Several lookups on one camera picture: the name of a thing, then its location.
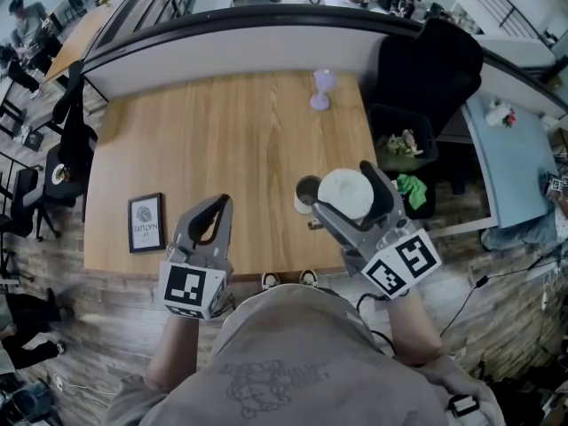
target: cup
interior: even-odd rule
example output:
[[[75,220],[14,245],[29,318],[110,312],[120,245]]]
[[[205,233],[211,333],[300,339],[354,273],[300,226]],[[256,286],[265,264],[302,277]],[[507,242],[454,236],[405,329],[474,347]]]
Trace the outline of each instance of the cup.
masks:
[[[294,196],[294,208],[301,215],[312,213],[312,205],[318,199],[321,178],[308,175],[300,179],[296,185],[296,195]]]

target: black hair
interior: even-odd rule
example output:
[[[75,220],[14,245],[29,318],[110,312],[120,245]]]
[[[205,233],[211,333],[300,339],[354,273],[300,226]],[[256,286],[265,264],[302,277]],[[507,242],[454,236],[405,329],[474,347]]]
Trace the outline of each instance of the black hair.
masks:
[[[24,6],[24,0],[12,0],[10,2],[10,5],[8,6],[8,11],[10,12],[10,14],[12,14],[13,12],[16,12],[18,9],[22,8]]]

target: black picture frame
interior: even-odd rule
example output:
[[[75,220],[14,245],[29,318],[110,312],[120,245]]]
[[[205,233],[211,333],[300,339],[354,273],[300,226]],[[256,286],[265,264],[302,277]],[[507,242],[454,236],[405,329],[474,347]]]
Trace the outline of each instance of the black picture frame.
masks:
[[[156,199],[156,208],[158,210],[158,238],[159,243],[157,246],[144,247],[144,248],[134,248],[133,236],[132,236],[132,204],[139,201],[146,201],[148,199]],[[163,194],[154,193],[143,195],[135,199],[128,200],[128,247],[131,254],[137,254],[140,252],[150,252],[159,251],[166,249],[166,242],[164,239],[164,229],[163,229]]]

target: fingerprint graphic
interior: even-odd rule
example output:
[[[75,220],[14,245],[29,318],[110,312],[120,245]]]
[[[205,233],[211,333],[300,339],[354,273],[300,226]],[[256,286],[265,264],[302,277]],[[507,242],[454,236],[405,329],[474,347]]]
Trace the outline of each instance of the fingerprint graphic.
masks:
[[[136,217],[143,223],[147,223],[152,221],[152,212],[148,207],[142,205],[141,207],[138,207]]]

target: light blue tabletop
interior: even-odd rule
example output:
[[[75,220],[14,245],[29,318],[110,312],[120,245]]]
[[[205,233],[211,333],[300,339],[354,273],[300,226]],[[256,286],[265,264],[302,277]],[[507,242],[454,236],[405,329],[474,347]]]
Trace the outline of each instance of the light blue tabletop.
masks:
[[[489,126],[485,115],[490,99],[477,93],[463,111],[490,202],[493,196],[493,216],[499,227],[509,227],[548,212],[550,202],[540,192],[540,173],[558,170],[538,115],[513,105],[517,122],[512,128]]]

